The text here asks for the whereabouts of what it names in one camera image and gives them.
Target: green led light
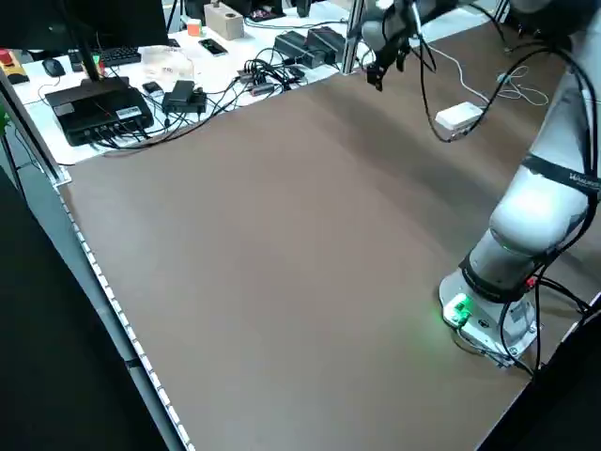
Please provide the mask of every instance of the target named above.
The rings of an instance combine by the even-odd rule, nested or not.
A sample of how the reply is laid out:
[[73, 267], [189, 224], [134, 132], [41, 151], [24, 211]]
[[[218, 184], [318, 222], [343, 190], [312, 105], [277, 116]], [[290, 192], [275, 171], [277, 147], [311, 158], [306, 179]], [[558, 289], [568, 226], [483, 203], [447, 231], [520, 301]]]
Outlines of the green led light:
[[459, 293], [444, 307], [444, 316], [459, 327], [463, 327], [471, 317], [470, 307], [470, 297], [465, 293]]

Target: red object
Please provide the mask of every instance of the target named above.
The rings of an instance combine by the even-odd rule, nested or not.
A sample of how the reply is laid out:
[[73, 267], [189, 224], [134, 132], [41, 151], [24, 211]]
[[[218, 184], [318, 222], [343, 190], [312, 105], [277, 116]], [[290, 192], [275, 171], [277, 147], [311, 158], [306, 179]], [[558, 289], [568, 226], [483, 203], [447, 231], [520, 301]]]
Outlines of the red object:
[[6, 65], [12, 64], [12, 55], [10, 54], [10, 51], [0, 49], [0, 62]]

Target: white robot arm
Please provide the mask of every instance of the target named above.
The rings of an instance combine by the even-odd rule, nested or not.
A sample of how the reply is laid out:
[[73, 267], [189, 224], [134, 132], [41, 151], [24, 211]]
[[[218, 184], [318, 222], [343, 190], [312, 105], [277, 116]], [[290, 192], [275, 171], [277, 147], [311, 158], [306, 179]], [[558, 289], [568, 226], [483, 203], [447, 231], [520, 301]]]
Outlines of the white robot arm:
[[[426, 23], [470, 3], [395, 0], [386, 11], [368, 8], [361, 29], [350, 33], [361, 33], [375, 51], [375, 62], [367, 69], [368, 82], [382, 90], [391, 64], [396, 62], [402, 69], [409, 52], [408, 38], [418, 32], [416, 14]], [[597, 0], [511, 0], [511, 4], [523, 21], [570, 36], [572, 57], [588, 74], [593, 92], [601, 93]], [[591, 91], [585, 90], [583, 96], [582, 86], [569, 70], [528, 155], [495, 208], [488, 230], [459, 268], [440, 284], [445, 321], [500, 365], [515, 363], [537, 336], [539, 321], [530, 300], [529, 279], [552, 261], [596, 207], [601, 168], [597, 164], [593, 172], [587, 170], [584, 157], [590, 155], [593, 144], [591, 102]]]

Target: brown table surface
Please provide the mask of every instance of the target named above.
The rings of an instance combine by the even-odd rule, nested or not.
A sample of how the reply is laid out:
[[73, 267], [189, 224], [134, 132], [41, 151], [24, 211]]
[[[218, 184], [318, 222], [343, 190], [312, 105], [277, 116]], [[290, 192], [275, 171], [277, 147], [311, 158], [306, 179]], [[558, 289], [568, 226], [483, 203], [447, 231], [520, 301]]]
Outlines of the brown table surface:
[[[511, 63], [490, 26], [437, 46], [487, 92]], [[437, 60], [433, 114], [475, 101]], [[561, 73], [541, 57], [524, 83], [550, 94]], [[437, 287], [545, 108], [499, 100], [444, 145], [418, 80], [414, 58], [383, 93], [335, 76], [69, 170], [62, 195], [196, 449], [466, 450], [527, 382], [454, 344]], [[600, 285], [595, 243], [552, 272], [585, 297]], [[548, 357], [577, 316], [547, 291], [543, 310]]]

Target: white device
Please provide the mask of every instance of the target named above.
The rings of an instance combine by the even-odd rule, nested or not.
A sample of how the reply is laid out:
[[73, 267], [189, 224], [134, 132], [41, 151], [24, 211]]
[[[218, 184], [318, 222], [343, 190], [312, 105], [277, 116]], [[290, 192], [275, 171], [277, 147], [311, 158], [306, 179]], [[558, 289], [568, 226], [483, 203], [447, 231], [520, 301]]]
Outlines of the white device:
[[482, 115], [482, 110], [470, 101], [440, 111], [436, 121], [450, 132], [461, 132], [473, 124]]
[[[601, 93], [601, 12], [598, 2], [580, 0], [578, 8], [571, 8], [569, 0], [510, 1], [512, 11], [524, 20], [547, 18], [550, 21], [534, 28], [545, 29], [548, 25], [556, 34], [572, 38], [572, 57], [588, 74], [595, 92]], [[415, 3], [416, 6], [412, 0], [394, 0], [393, 7], [386, 13], [373, 6], [367, 8], [361, 35], [376, 55], [371, 72], [370, 68], [367, 70], [367, 80], [378, 90], [382, 89], [386, 70], [399, 52], [406, 49], [408, 54], [410, 36], [405, 30], [415, 30], [415, 24], [424, 23], [424, 18], [433, 20], [453, 6], [457, 8], [473, 1], [423, 0]], [[422, 18], [419, 21], [413, 20], [410, 13], [415, 8]], [[557, 11], [562, 12], [559, 20]], [[514, 360], [508, 354], [519, 358], [537, 334], [531, 294], [522, 288], [527, 287], [530, 276], [540, 268], [540, 257], [567, 241], [582, 222], [589, 205], [587, 195], [581, 190], [544, 177], [527, 168], [526, 164], [538, 158], [554, 167], [568, 169], [570, 179], [582, 178], [582, 156], [589, 151], [590, 110], [591, 98], [583, 103], [578, 80], [572, 71], [567, 71], [528, 155], [492, 213], [488, 230], [459, 268], [440, 283], [439, 299], [444, 320], [475, 348], [487, 351], [500, 365], [511, 365]], [[457, 105], [440, 112], [437, 122], [456, 131], [475, 120], [475, 115], [476, 111], [471, 107]], [[601, 183], [598, 180], [587, 183], [596, 186], [598, 197]], [[503, 310], [506, 317], [500, 324]], [[507, 348], [501, 345], [501, 330]]]

